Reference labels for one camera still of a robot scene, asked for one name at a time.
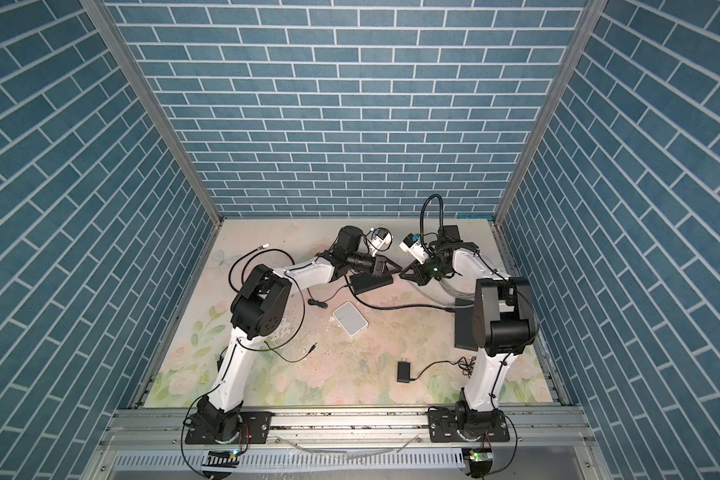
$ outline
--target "brick wall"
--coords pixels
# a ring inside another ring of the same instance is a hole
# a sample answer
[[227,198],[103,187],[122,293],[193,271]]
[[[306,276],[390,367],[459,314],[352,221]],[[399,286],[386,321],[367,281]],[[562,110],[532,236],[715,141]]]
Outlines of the brick wall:
[[720,2],[608,2],[506,229],[614,476],[720,478]]
[[232,3],[108,2],[225,216],[489,216],[584,0]]
[[209,232],[77,0],[0,2],[0,478],[82,473]]

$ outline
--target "black cable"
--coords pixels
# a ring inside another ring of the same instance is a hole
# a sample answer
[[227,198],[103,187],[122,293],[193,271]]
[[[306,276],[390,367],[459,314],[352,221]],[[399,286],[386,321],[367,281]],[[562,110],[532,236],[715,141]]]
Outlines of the black cable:
[[235,288],[235,286],[232,284],[232,271],[235,269],[235,267],[237,266],[237,264],[240,263],[240,260],[246,258],[248,255],[250,255],[250,254],[252,254],[252,253],[254,253],[254,252],[257,252],[257,251],[259,251],[259,250],[262,250],[263,248],[264,248],[264,246],[258,246],[258,247],[256,247],[256,248],[254,248],[253,250],[251,250],[251,251],[248,252],[247,254],[245,254],[245,255],[241,256],[239,259],[235,260],[235,263],[232,264],[232,266],[230,267],[230,272],[229,272],[228,274],[226,274],[226,280],[227,280],[227,282],[230,283],[230,288],[232,288],[232,290],[234,290],[235,293],[240,293],[240,290],[238,290],[237,288]]
[[[347,281],[347,283],[349,283],[349,279],[347,278],[346,275],[344,275],[344,279]],[[355,291],[354,291],[351,287],[350,287],[350,289],[349,289],[349,292],[352,294],[352,296],[355,297],[355,300],[356,300],[356,301],[358,301],[358,302],[360,302],[361,304],[365,305],[366,307],[368,307],[368,308],[370,308],[370,309],[374,309],[374,310],[400,310],[400,309],[403,309],[403,308],[418,308],[418,307],[420,307],[420,308],[434,308],[434,309],[436,309],[436,310],[443,310],[443,311],[445,311],[445,312],[456,313],[456,309],[455,309],[455,308],[451,308],[451,307],[448,307],[448,306],[429,305],[429,304],[427,304],[427,303],[409,303],[409,304],[407,304],[407,305],[395,305],[395,306],[370,305],[370,304],[368,304],[368,303],[360,300],[360,298],[357,296],[357,294],[355,293]]]
[[458,368],[461,369],[461,374],[466,375],[469,378],[472,378],[472,372],[474,371],[474,361],[478,358],[476,356],[473,356],[471,360],[467,360],[467,357],[462,356],[459,360],[456,360],[455,362],[452,362],[451,360],[440,360],[438,362],[432,362],[419,373],[415,379],[411,379],[412,382],[415,382],[416,380],[420,379],[424,372],[427,371],[429,367],[432,365],[437,365],[438,363],[450,363],[451,365],[456,365]]
[[305,317],[306,314],[307,314],[307,301],[306,301],[306,299],[304,298],[304,292],[302,292],[301,287],[298,286],[298,283],[296,282],[296,279],[293,278],[292,276],[290,276],[290,275],[288,274],[288,272],[286,272],[286,276],[287,276],[289,279],[293,280],[293,283],[296,284],[296,288],[298,289],[298,293],[302,296],[302,321],[298,323],[298,328],[297,328],[296,331],[293,333],[293,335],[291,335],[291,338],[289,338],[288,340],[286,340],[283,344],[278,345],[278,346],[273,347],[273,348],[269,348],[269,349],[260,349],[260,350],[250,349],[250,348],[248,348],[247,346],[245,346],[245,345],[243,345],[242,343],[240,343],[240,338],[238,338],[238,339],[237,339],[237,344],[240,345],[242,348],[244,348],[244,349],[246,349],[246,350],[249,350],[249,351],[251,351],[251,352],[274,352],[275,350],[281,349],[281,348],[283,348],[284,346],[288,345],[288,344],[290,343],[290,341],[293,340],[293,339],[296,337],[296,335],[298,334],[298,332],[302,329],[302,325],[304,325],[304,317]]
[[[377,231],[379,231],[379,230],[384,230],[385,232],[387,232],[387,235],[392,235],[392,232],[390,232],[388,229],[384,228],[384,226],[377,226],[376,228],[374,228],[373,230],[371,230],[370,233],[364,234],[364,235],[363,235],[363,238],[365,239],[365,247],[368,248],[368,252],[369,252],[369,253],[371,253],[371,248],[368,246],[368,244],[370,243],[370,244],[372,245],[373,236],[374,236],[374,234],[375,234]],[[380,250],[380,249],[376,249],[376,251],[377,251],[377,252],[385,252],[385,251],[389,250],[389,247],[390,247],[390,246],[392,246],[392,242],[389,242],[389,244],[387,245],[387,248],[384,248],[384,249],[381,249],[381,250]]]
[[308,303],[309,305],[317,305],[317,306],[319,306],[320,308],[328,308],[328,302],[330,302],[331,300],[333,300],[333,297],[335,297],[336,295],[338,295],[338,293],[339,293],[340,291],[342,291],[342,288],[344,288],[344,287],[346,287],[346,286],[349,286],[349,284],[347,283],[346,285],[340,286],[340,287],[338,288],[338,290],[336,290],[336,292],[333,293],[333,295],[331,295],[331,298],[329,298],[329,299],[327,299],[327,300],[315,300],[315,297],[312,296],[312,292],[310,292],[310,291],[309,291],[309,288],[308,288],[308,289],[307,289],[307,293],[309,294],[309,300],[307,301],[307,303]]
[[501,375],[501,369],[507,366],[507,359],[509,358],[509,355],[512,355],[512,352],[509,352],[506,357],[501,360],[501,363],[499,364],[499,370],[496,372],[496,378],[494,379],[494,386],[490,388],[490,406],[494,408],[494,410],[498,410],[496,408],[496,404],[494,404],[494,398],[496,398],[496,395],[494,395],[494,390],[496,389],[496,383],[499,381],[499,375]]
[[507,465],[501,467],[499,470],[494,470],[492,472],[489,472],[488,474],[484,475],[483,478],[485,478],[489,475],[493,475],[495,473],[503,472],[504,470],[509,468],[509,466],[512,465],[512,461],[514,460],[515,454],[518,453],[518,429],[514,427],[514,422],[512,422],[512,418],[509,418],[508,416],[506,416],[504,414],[504,412],[501,412],[501,414],[504,415],[504,417],[507,420],[509,420],[509,424],[512,425],[512,430],[514,431],[514,450],[512,450],[512,456],[510,457],[509,463]]
[[195,405],[195,403],[196,403],[198,400],[200,400],[201,398],[203,398],[204,396],[210,395],[214,390],[218,389],[220,386],[221,386],[221,383],[220,383],[219,385],[213,387],[213,388],[212,388],[211,390],[209,390],[208,392],[203,393],[201,396],[199,396],[199,397],[195,398],[194,400],[192,400],[192,403],[190,404],[190,408],[188,408],[188,409],[186,410],[186,415],[184,415],[184,421],[181,423],[181,437],[179,437],[179,450],[181,450],[181,457],[184,459],[184,463],[186,464],[186,466],[190,467],[190,470],[192,470],[192,471],[193,471],[194,473],[196,473],[197,475],[200,475],[200,476],[203,477],[205,480],[208,480],[208,477],[205,476],[205,475],[203,475],[203,474],[201,474],[201,473],[198,472],[197,470],[195,470],[195,468],[190,464],[190,461],[186,459],[186,455],[184,455],[184,426],[186,425],[187,419],[189,419],[189,417],[190,417],[190,411],[192,410],[192,407]]
[[464,242],[448,242],[447,244],[442,244],[435,250],[435,252],[439,254],[443,250],[456,250],[456,247],[470,250],[470,252],[473,252],[475,254],[478,254],[480,252],[480,249],[477,248],[475,245],[466,244]]
[[[232,364],[232,356],[235,355],[235,350],[236,350],[236,349],[237,349],[237,345],[235,345],[235,346],[232,348],[232,353],[230,354],[230,360],[226,363],[226,370],[224,370],[224,375],[221,376],[221,380],[223,380],[224,377],[226,377],[226,374],[227,374],[227,373],[229,372],[229,370],[230,370],[230,365]],[[221,380],[220,380],[220,382],[219,382],[219,385],[213,387],[213,388],[212,388],[211,390],[209,390],[208,392],[205,392],[205,393],[203,393],[201,396],[199,396],[199,397],[195,398],[194,400],[192,400],[192,403],[190,404],[190,408],[188,408],[188,409],[186,410],[186,415],[184,415],[184,420],[183,420],[183,422],[181,423],[181,437],[179,437],[179,450],[181,450],[181,457],[184,459],[184,463],[186,464],[186,466],[190,467],[190,470],[192,470],[192,471],[193,471],[194,473],[196,473],[197,475],[200,475],[201,477],[205,478],[206,480],[208,480],[208,477],[205,476],[205,475],[203,475],[203,474],[201,474],[201,473],[198,472],[197,470],[195,470],[195,468],[190,464],[190,462],[186,459],[186,456],[184,455],[184,427],[186,426],[186,421],[187,421],[187,419],[190,417],[190,412],[192,411],[192,407],[195,405],[195,403],[197,403],[197,402],[198,402],[201,398],[203,398],[204,396],[210,395],[210,394],[213,393],[216,389],[218,389],[219,387],[221,387]]]
[[430,195],[429,198],[424,201],[424,205],[422,205],[422,210],[419,212],[418,215],[419,238],[422,241],[422,247],[425,251],[427,251],[427,253],[432,255],[434,255],[434,252],[424,242],[424,213],[426,212],[429,202],[431,202],[435,198],[437,198],[438,202],[440,202],[440,230],[438,230],[438,238],[440,238],[440,232],[443,231],[443,197],[441,197],[439,194]]
[[[242,436],[242,424],[240,424],[240,430],[238,430],[238,431],[240,432],[240,436]],[[248,452],[248,447],[250,447],[250,445],[251,445],[250,435],[251,435],[251,429],[248,428],[248,425],[246,425],[246,449],[242,450],[241,452],[238,452],[236,456],[239,457],[243,453]]]
[[285,256],[288,257],[288,260],[291,261],[291,265],[295,265],[295,264],[296,264],[296,262],[294,261],[293,257],[292,257],[288,252],[286,252],[285,250],[280,250],[279,248],[268,248],[268,249],[266,249],[266,250],[262,250],[262,251],[260,251],[258,254],[250,257],[250,258],[248,259],[248,261],[246,262],[246,264],[243,266],[242,270],[240,270],[240,285],[241,285],[240,288],[242,288],[242,284],[245,283],[244,278],[245,278],[246,270],[248,270],[248,265],[250,265],[251,262],[253,262],[253,259],[255,259],[256,257],[258,257],[259,255],[268,254],[269,252],[280,252],[281,254],[284,254]]
[[[501,278],[501,279],[502,279],[503,281],[505,281],[505,282],[509,282],[509,279],[508,279],[506,276],[501,275],[501,274],[499,273],[498,269],[495,269],[495,268],[493,268],[492,266],[490,266],[489,264],[487,264],[487,263],[485,262],[485,260],[483,259],[482,256],[478,255],[478,258],[480,259],[480,262],[482,262],[483,265],[485,265],[485,266],[490,270],[490,272],[491,272],[492,274],[498,276],[499,278]],[[525,295],[523,295],[523,293],[520,292],[517,288],[515,288],[514,291],[518,292],[518,295],[520,295],[520,296],[523,297],[523,300],[525,300],[525,302],[526,302],[526,303],[528,304],[528,306],[530,307],[530,311],[533,312],[533,314],[534,314],[534,316],[535,316],[536,318],[539,318],[538,314],[536,313],[536,309],[534,309],[534,304],[533,304],[532,302],[530,302],[530,300],[528,300],[528,298],[527,298]]]
[[[266,345],[271,348],[271,346],[269,345],[269,342],[264,341],[264,343],[266,343]],[[288,362],[288,363],[298,363],[298,362],[300,362],[301,360],[304,360],[305,358],[307,358],[307,357],[309,356],[309,354],[312,353],[312,352],[315,350],[315,347],[317,347],[317,343],[314,344],[314,345],[312,345],[312,348],[309,349],[309,351],[306,353],[306,355],[304,355],[302,358],[300,358],[300,359],[298,359],[298,360],[288,360],[288,359],[285,358],[284,356],[280,355],[280,352],[278,352],[277,350],[273,350],[273,352],[274,352],[274,353],[277,353],[277,355],[278,355],[281,359],[285,360],[285,361]]]

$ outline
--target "aluminum corner post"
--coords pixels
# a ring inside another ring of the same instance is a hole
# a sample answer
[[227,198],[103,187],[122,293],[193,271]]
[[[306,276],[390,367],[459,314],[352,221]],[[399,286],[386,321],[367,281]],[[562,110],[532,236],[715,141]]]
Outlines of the aluminum corner post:
[[152,91],[152,87],[149,82],[146,81],[146,77],[144,77],[144,73],[141,71],[134,53],[128,47],[125,37],[123,37],[123,34],[115,24],[115,20],[104,4],[104,0],[80,0],[80,4],[83,5],[91,22],[96,27],[99,35],[101,35],[110,53],[112,53],[117,65],[120,67],[120,70],[125,75],[126,80],[144,107],[146,114],[152,119],[155,128],[158,133],[160,133],[163,141],[165,141],[168,150],[172,153],[173,159],[179,165],[179,168],[181,168],[186,179],[190,182],[192,190],[194,190],[200,199],[203,208],[206,209],[214,226],[221,225],[222,216],[219,209],[216,207],[208,189],[197,174],[197,170],[195,170],[195,167],[192,165],[190,156],[184,149],[179,136],[176,135],[176,131],[173,129],[173,125],[171,125],[168,120],[163,108],[160,106],[160,102]]
[[547,96],[544,97],[544,102],[539,109],[534,128],[530,131],[530,134],[528,134],[528,139],[520,152],[518,163],[515,165],[509,177],[507,189],[499,200],[499,205],[494,215],[496,225],[501,225],[509,213],[512,200],[514,200],[514,196],[518,193],[520,184],[526,172],[528,172],[530,162],[534,160],[534,155],[536,155],[539,144],[541,144],[541,139],[544,137],[550,121],[552,121],[552,115],[554,115],[555,110],[557,110],[557,105],[565,93],[570,78],[574,76],[574,70],[576,70],[576,65],[581,59],[584,47],[590,40],[592,32],[595,30],[595,25],[597,25],[597,21],[600,20],[600,14],[603,13],[607,3],[608,0],[589,0],[584,7],[579,21],[576,23],[576,29],[570,39],[570,44],[568,48],[565,49],[563,59],[560,61],[560,66],[557,69],[550,90],[547,92]]

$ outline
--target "metal grate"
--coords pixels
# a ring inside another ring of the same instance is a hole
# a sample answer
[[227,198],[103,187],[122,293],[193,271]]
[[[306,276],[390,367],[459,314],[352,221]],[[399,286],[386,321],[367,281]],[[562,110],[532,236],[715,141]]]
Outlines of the metal grate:
[[[208,458],[206,452],[186,453],[187,460],[193,467],[199,468]],[[223,462],[213,458],[212,464]],[[211,468],[217,471],[233,471],[238,473],[285,473],[285,472],[318,472],[327,470],[347,469],[391,469],[391,468],[463,468],[464,458],[460,448],[452,447],[420,447],[410,448],[406,452],[383,453],[363,458],[346,458],[341,454],[312,454],[296,448],[268,448],[257,452],[251,450],[240,457],[236,468]],[[120,452],[115,460],[117,471],[184,470],[181,454],[165,451],[131,451]]]

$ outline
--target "floral tablecloth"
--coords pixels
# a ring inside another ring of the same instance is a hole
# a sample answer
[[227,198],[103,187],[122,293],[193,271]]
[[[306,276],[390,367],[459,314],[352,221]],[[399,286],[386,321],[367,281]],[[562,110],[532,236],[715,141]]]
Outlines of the floral tablecloth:
[[[230,338],[230,303],[234,298],[226,275],[231,264],[252,248],[232,245],[238,236],[222,234],[205,265],[179,328],[155,378],[144,407],[186,407],[212,386],[216,360]],[[328,245],[313,245],[320,251]],[[278,254],[264,254],[256,264],[284,266]],[[327,299],[344,280],[310,289],[318,300]],[[407,282],[395,278],[390,286],[366,293],[376,305],[427,302]],[[351,301],[368,321],[368,327],[349,337],[331,312]],[[276,345],[297,328],[302,298],[293,291],[281,326],[268,340]],[[396,382],[397,362],[412,364],[412,376],[436,360],[469,360],[474,352],[453,347],[453,314],[439,310],[370,310],[359,305],[348,289],[341,289],[326,310],[307,306],[304,325],[291,344],[281,350],[289,360],[317,347],[305,360],[288,363],[273,352],[254,361],[246,383],[248,406],[393,405],[453,403],[468,378],[456,366],[438,364],[411,383]],[[550,402],[547,383],[532,347],[515,361],[499,395],[500,402]]]

